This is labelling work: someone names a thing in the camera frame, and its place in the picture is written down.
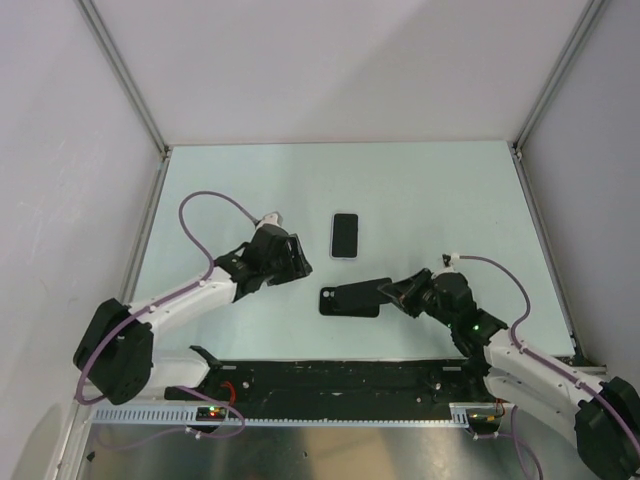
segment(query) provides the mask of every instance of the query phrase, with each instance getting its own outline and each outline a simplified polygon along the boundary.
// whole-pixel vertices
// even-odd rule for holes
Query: smartphone
[[[358,215],[336,213],[331,225],[331,258],[358,256]]]

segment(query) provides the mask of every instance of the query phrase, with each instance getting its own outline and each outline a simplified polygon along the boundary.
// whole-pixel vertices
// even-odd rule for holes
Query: white table
[[[324,317],[323,286],[441,268],[445,252],[483,255],[527,288],[533,311],[521,335],[552,355],[573,354],[565,319],[505,142],[176,147],[135,298],[162,293],[205,268],[178,224],[196,190],[232,196],[256,217],[277,210],[297,233],[311,276],[267,288],[205,314],[161,339],[201,345],[222,359],[441,359],[460,354],[449,331],[391,305],[378,318]],[[329,257],[331,218],[360,217],[358,258]],[[215,256],[251,239],[253,226],[211,197],[192,200],[186,221]],[[490,265],[461,261],[479,305],[507,323],[523,311],[511,281]]]

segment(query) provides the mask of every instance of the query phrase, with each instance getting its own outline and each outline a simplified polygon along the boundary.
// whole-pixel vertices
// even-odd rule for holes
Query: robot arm
[[[280,223],[277,213],[265,216],[249,243],[218,257],[213,270],[174,292],[128,307],[115,299],[102,303],[73,357],[76,367],[83,370],[93,360],[88,379],[114,405],[175,385],[198,389],[219,362],[202,347],[162,351],[155,345],[169,330],[236,302],[265,282],[280,285],[308,276],[312,268],[297,235]],[[117,336],[101,350],[115,330]]]
[[[421,270],[379,290],[411,317],[426,313],[448,327],[468,370],[491,395],[560,433],[600,478],[626,480],[638,470],[640,398],[630,384],[617,377],[601,382],[518,340],[507,324],[478,308],[466,278],[450,266],[436,274]]]

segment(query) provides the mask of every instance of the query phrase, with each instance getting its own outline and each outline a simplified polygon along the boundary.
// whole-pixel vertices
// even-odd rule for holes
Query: white wall
[[[96,0],[170,144],[513,140],[586,0]]]
[[[159,159],[71,0],[3,2],[0,71],[0,478],[36,480]]]
[[[640,2],[611,2],[524,149],[587,354],[640,389]]]

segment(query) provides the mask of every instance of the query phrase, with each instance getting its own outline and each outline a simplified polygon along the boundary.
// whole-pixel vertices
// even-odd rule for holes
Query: phone screen
[[[336,213],[333,216],[331,256],[333,258],[358,256],[358,215],[355,213]]]

